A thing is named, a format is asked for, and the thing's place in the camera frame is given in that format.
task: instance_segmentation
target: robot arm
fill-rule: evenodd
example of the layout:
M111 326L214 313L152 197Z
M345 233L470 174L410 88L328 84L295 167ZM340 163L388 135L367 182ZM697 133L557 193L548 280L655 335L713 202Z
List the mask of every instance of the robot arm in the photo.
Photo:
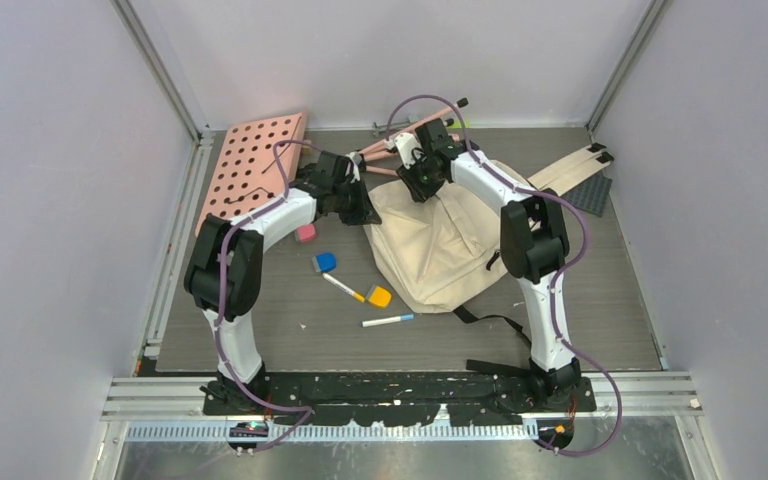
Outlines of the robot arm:
M576 383L578 360L557 338L550 310L550 283L564 265L569 241L560 205L523 193L535 190L499 170L473 145L479 164L463 142L452 140L441 120L432 120L393 138L402 159L397 170L414 201L424 202L445 182L463 186L501 219L502 261L522 289L532 336L531 374L546 395ZM505 185L504 179L511 188ZM568 337L563 275L555 282L555 320Z
M299 170L286 199L279 196L250 212L252 220L233 233L227 255L225 318L218 328L225 356L243 383L248 384L263 370L251 312L260 293L263 254L297 228L329 213L338 213L346 225L381 223L358 175L359 159L323 152L316 164ZM232 225L247 217L226 221L208 216L196 239L184 289L193 295L211 326L219 315L218 256L222 241ZM232 378L222 362L219 372Z

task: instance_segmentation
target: metal floor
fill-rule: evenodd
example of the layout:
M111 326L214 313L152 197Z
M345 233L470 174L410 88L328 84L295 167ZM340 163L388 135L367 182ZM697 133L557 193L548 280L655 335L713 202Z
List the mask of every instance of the metal floor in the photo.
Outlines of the metal floor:
M597 445L613 422L577 418L570 450ZM673 418L631 417L610 447L584 458L555 456L530 441L286 444L242 458L225 443L127 442L116 478L681 480L693 472Z
M334 152L359 149L374 140L368 131L308 132L306 138ZM524 177L590 143L582 128L472 130L470 138L489 158L508 164ZM221 142L219 135L214 145L221 146ZM219 153L218 147L214 150L202 199ZM301 164L312 160L313 156L303 157ZM395 160L376 162L376 166L392 167ZM365 174L365 179L370 189L395 180L378 174ZM613 206L609 203L601 218L586 217L593 234L591 249L565 280L571 339L610 370L659 370ZM571 215L565 212L565 218L575 252L581 233ZM318 236L312 243L299 245L287 237L265 255L254 330L269 370L462 370L467 358L527 365L528 352L503 320L466 325L453 314L417 315L411 322L361 328L361 320L407 313L408 309L397 296L386 310L370 308L319 278L310 257L330 251L338 258L334 275L347 285L360 292L372 284L388 287L375 267L362 228L343 226L336 216L317 221L316 228ZM193 239L191 235L184 268ZM522 301L518 285L507 277L467 307L477 316L503 314L527 326ZM181 285L173 299L157 370L216 370L207 321Z

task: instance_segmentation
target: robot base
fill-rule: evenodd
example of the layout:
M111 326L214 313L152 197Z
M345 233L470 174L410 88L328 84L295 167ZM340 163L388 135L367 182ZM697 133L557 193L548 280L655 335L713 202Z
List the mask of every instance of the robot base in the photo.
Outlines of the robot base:
M258 373L257 381L267 388L260 398L286 406L310 405L316 413L314 425L342 426L354 421L360 426L383 422L385 426L427 425L445 405L452 426L521 424L521 413L568 412L575 399L578 412L596 410L590 380L551 395L542 405L535 403L527 379L514 375L473 372L278 372ZM210 382L204 414L212 416L256 414L269 416L254 405L228 379ZM297 416L274 413L277 424L293 424Z
M246 388L258 398L269 398L270 387L265 364L261 365L255 377L246 384ZM208 382L199 390L205 393L205 415L249 415L265 411L261 405L246 396L233 380L219 372L216 372L216 380Z

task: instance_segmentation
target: pink eraser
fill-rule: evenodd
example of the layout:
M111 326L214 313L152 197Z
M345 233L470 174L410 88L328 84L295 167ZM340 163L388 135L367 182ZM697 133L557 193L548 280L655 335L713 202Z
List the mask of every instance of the pink eraser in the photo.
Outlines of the pink eraser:
M312 223L296 229L297 242L307 243L313 241L314 238L316 238L316 227Z

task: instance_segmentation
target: gray wall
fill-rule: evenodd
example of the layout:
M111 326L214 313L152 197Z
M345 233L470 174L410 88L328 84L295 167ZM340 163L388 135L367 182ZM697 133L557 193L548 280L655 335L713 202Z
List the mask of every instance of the gray wall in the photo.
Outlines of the gray wall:
M649 2L134 3L211 127L306 106L310 126L368 128L417 93L468 96L475 125L583 125Z
M597 138L670 362L729 478L768 478L768 4L675 2Z
M107 1L0 1L0 479L80 479L190 141Z

